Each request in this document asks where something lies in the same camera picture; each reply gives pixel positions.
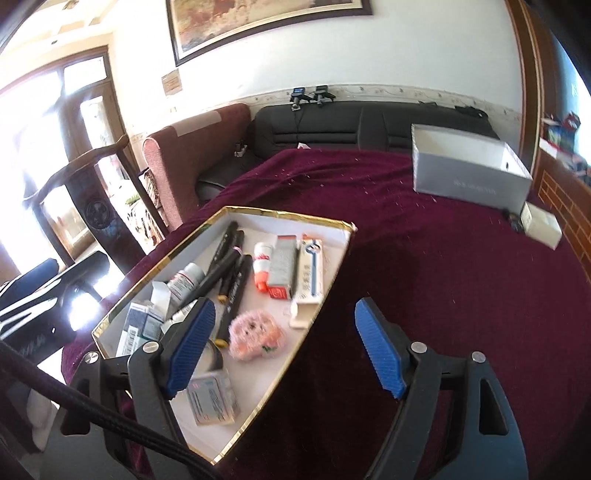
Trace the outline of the small white grey box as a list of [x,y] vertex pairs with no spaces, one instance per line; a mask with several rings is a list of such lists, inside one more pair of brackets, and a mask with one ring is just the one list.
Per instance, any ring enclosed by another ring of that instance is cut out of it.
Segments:
[[186,393],[198,426],[235,423],[239,414],[238,400],[225,369],[205,372],[192,378]]

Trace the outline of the blue white medicine box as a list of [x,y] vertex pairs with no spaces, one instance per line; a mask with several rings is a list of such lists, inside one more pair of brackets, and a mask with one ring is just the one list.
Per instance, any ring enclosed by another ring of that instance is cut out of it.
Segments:
[[143,344],[157,342],[163,317],[151,304],[132,302],[127,311],[116,349],[116,357],[128,356]]

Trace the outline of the pink plush flower toy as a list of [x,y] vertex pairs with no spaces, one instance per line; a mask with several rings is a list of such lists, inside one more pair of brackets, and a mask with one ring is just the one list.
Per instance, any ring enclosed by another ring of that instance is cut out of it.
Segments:
[[238,315],[229,325],[229,355],[249,361],[276,354],[283,349],[286,335],[273,315],[252,310]]

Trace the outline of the black marker yellow cap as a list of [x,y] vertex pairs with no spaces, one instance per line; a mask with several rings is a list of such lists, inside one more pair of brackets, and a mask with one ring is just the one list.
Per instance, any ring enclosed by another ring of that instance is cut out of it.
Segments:
[[214,287],[214,285],[219,280],[221,280],[221,278],[224,277],[226,273],[235,267],[235,264],[240,258],[242,258],[242,250],[239,248],[232,248],[230,252],[221,259],[221,262],[219,262],[214,267],[211,273],[205,275],[204,279],[197,286],[197,288],[191,291],[188,297],[180,303],[180,305],[177,307],[177,310],[180,311],[191,302],[197,300],[200,297],[206,296]]

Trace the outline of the black marker orange cap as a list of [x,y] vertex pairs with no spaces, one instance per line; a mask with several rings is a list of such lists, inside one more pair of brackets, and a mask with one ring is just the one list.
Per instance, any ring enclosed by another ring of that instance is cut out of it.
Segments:
[[238,314],[240,302],[242,302],[245,287],[247,281],[249,281],[250,271],[252,271],[252,256],[246,254],[242,256],[242,260],[238,264],[238,269],[233,276],[233,281],[228,291],[228,299],[226,299],[221,316],[221,323],[219,323],[214,338],[214,344],[219,348],[227,348],[229,345],[229,326]]

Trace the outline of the dark red velvet bedspread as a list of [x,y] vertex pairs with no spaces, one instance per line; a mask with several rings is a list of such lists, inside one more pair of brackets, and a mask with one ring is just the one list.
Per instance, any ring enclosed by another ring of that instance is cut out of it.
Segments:
[[353,323],[373,298],[444,355],[482,351],[509,399],[534,479],[590,475],[590,284],[567,242],[502,214],[415,192],[404,153],[280,152],[229,184],[117,287],[126,293],[226,205],[356,224],[339,275],[263,413],[221,464],[228,479],[360,479],[396,412]]

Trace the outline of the white orange tube bottle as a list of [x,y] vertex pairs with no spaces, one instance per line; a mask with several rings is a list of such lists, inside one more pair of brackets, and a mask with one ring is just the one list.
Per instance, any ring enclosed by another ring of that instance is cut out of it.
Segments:
[[264,242],[256,243],[253,248],[253,281],[256,289],[261,293],[266,293],[267,291],[271,257],[273,257],[273,245]]

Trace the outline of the grey red medicine box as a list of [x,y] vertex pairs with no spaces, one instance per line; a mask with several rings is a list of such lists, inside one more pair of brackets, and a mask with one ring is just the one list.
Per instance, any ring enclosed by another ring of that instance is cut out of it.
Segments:
[[297,265],[297,236],[278,235],[270,259],[270,273],[267,289],[270,297],[290,300],[294,291],[294,275]]

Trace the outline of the dark wooden chair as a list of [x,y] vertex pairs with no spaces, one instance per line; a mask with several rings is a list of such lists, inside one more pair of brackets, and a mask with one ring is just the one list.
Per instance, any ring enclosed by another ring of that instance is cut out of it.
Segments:
[[64,186],[94,239],[124,274],[128,273],[145,253],[116,212],[98,179],[95,166],[100,160],[111,156],[117,157],[160,234],[167,236],[169,233],[168,227],[125,155],[128,145],[129,137],[123,134],[111,145],[85,152],[51,175],[36,193],[23,200],[23,206],[32,209],[35,217],[41,221],[45,218],[42,203],[51,191]]

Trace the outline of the black brown marker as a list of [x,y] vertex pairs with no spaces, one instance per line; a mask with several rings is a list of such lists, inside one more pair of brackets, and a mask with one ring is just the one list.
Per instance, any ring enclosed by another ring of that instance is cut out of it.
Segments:
[[515,233],[523,234],[525,232],[524,226],[522,224],[522,221],[521,221],[521,218],[519,215],[517,215],[509,210],[503,210],[502,214],[503,214],[503,217],[510,224],[511,229]]

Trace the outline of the grey shoe box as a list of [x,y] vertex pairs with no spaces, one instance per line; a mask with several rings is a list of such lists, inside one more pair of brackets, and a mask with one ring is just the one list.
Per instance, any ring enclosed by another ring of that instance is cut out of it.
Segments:
[[533,178],[505,142],[444,127],[412,126],[414,190],[519,213]]

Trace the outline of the black leather sofa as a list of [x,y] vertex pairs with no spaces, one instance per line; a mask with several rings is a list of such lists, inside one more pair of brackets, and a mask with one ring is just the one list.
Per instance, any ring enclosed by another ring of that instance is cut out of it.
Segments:
[[304,143],[315,149],[404,152],[411,148],[411,126],[433,125],[496,139],[486,112],[475,107],[445,107],[435,102],[329,103],[267,106],[246,127],[240,157],[228,155],[199,175],[194,190],[200,203],[211,201],[229,183],[280,151]]

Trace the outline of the black clamp device right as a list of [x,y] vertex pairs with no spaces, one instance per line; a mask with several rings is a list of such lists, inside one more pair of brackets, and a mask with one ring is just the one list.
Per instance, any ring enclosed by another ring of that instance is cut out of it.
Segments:
[[327,103],[334,103],[335,95],[329,91],[327,85],[318,85],[312,94],[312,101],[315,105],[318,105],[318,107],[322,107]]

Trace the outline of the black clamp device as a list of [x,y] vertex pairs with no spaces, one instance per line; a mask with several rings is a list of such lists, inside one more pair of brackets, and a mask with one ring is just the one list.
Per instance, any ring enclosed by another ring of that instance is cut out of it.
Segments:
[[301,109],[301,103],[310,101],[311,98],[305,94],[304,87],[296,87],[290,94],[290,109],[294,112]]
[[335,95],[329,91],[327,85],[318,85],[312,94],[312,101],[315,105],[318,105],[318,107],[322,107],[327,103],[334,103]]

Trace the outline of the small wall plaque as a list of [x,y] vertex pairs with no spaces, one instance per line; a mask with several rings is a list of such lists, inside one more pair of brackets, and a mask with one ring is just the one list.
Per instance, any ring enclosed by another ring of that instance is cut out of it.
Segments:
[[180,74],[177,69],[162,76],[161,83],[165,96],[175,95],[182,91]]

